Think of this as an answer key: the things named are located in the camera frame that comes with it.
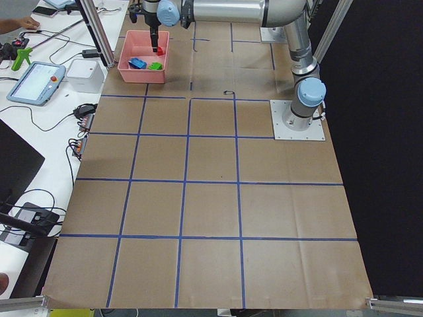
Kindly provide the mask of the person's bare hand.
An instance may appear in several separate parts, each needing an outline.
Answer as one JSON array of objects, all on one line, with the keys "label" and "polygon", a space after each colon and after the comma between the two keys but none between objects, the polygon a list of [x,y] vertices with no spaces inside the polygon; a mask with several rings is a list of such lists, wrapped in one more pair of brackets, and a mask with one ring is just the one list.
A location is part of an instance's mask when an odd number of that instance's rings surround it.
[{"label": "person's bare hand", "polygon": [[40,27],[40,23],[37,20],[34,20],[32,17],[18,18],[17,25],[19,28],[24,28],[27,30],[38,30]]}]

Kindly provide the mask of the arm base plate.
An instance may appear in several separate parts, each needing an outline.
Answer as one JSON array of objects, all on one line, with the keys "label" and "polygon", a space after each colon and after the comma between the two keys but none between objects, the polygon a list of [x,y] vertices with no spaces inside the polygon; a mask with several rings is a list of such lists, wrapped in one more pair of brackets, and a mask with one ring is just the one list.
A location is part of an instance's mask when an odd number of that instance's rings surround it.
[{"label": "arm base plate", "polygon": [[325,141],[319,111],[310,118],[297,117],[291,111],[291,100],[270,100],[272,125],[275,140],[283,141]]},{"label": "arm base plate", "polygon": [[260,41],[262,43],[287,44],[286,34],[283,27],[265,28],[260,27]]}]

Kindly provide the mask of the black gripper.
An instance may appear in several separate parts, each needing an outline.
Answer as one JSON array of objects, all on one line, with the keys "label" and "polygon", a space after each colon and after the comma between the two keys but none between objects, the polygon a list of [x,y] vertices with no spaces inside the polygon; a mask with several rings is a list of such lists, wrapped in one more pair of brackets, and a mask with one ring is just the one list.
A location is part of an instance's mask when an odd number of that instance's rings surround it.
[{"label": "black gripper", "polygon": [[159,26],[161,23],[157,18],[158,1],[133,1],[128,7],[130,20],[137,22],[139,15],[144,16],[145,23],[150,27],[150,39],[153,52],[157,53],[159,49]]}]

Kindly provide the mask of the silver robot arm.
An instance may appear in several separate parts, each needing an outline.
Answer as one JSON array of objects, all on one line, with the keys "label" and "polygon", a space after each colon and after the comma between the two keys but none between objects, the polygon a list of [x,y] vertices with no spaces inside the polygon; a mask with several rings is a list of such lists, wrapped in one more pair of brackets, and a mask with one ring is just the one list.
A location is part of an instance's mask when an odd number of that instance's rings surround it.
[{"label": "silver robot arm", "polygon": [[193,22],[259,25],[260,39],[265,43],[286,42],[292,60],[295,96],[282,113],[283,124],[293,131],[306,131],[317,120],[314,113],[323,105],[327,90],[311,48],[306,1],[134,1],[128,10],[132,22],[139,15],[144,17],[154,52],[158,50],[160,25],[180,24],[185,29]]}]

